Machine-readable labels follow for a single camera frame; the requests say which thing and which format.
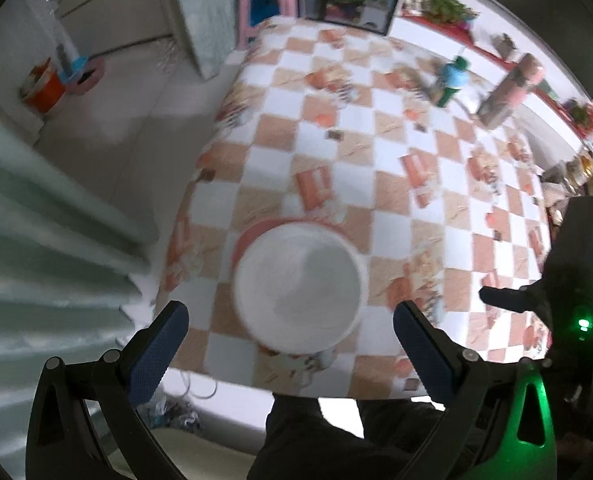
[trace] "pink thermos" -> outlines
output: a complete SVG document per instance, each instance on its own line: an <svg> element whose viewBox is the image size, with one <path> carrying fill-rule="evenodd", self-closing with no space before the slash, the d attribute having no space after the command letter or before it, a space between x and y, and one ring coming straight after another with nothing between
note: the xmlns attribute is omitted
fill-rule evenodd
<svg viewBox="0 0 593 480"><path fill-rule="evenodd" d="M488 98L477 115L483 126L496 130L524 101L528 92L541 83L545 69L532 54L525 54Z"/></svg>

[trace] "floor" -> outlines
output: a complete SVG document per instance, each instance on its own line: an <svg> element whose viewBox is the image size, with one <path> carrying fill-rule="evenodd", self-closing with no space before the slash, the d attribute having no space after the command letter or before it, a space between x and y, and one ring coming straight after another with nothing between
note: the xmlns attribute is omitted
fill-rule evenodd
<svg viewBox="0 0 593 480"><path fill-rule="evenodd" d="M212 132L213 118L243 60L234 52L221 73L204 82L193 64L171 52L167 41L126 48L106 57L106 73L84 96L72 96L40 132L36 150L83 187L128 216L154 221L158 241L147 248L152 270L133 276L144 298L126 306L138 328L151 321L164 255L192 161ZM170 370L163 387L209 396L212 379ZM210 440L256 453L263 444L272 395L219 383L210 399L190 397ZM336 426L363 436L356 403L323 399L323 413Z"/></svg>

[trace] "black pants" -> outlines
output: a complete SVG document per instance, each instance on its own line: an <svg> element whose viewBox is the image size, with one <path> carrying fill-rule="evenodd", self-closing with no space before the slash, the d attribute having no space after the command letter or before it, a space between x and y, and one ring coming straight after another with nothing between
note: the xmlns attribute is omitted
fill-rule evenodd
<svg viewBox="0 0 593 480"><path fill-rule="evenodd" d="M329 424L317 399L275 395L248 480L385 480L396 477L442 413L428 402L358 400L365 439ZM465 470L478 435L455 467Z"/></svg>

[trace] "table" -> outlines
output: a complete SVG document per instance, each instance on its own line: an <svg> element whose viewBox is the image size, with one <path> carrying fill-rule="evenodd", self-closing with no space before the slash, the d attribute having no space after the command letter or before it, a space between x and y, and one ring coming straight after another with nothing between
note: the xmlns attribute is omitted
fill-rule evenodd
<svg viewBox="0 0 593 480"><path fill-rule="evenodd" d="M392 329L406 299L484 359L545 353L538 317L478 298L482 284L518 288L541 276L549 232L529 147L512 120L488 132L458 102L427 102L423 87L440 63L353 28L265 22L170 240L157 309L168 300L190 309L172 366L298 396L424 395ZM464 95L489 88L473 76ZM262 348L232 303L241 235L285 219L332 225L368 269L358 326L316 355Z"/></svg>

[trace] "blue gripper pad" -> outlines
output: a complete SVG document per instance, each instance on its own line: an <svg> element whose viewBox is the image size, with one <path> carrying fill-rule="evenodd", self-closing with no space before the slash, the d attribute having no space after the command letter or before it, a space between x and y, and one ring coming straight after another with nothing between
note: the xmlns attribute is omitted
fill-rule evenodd
<svg viewBox="0 0 593 480"><path fill-rule="evenodd" d="M411 312L411 308L417 306L413 302L401 302L397 305L393 319L395 333L430 398L448 407L455 396L456 378L428 332L435 329L430 322L424 328Z"/></svg>
<svg viewBox="0 0 593 480"><path fill-rule="evenodd" d="M188 333L189 323L187 307L180 301L171 301L149 328L137 332L126 345L123 353L132 360L126 374L126 393L132 407L152 399L174 354Z"/></svg>

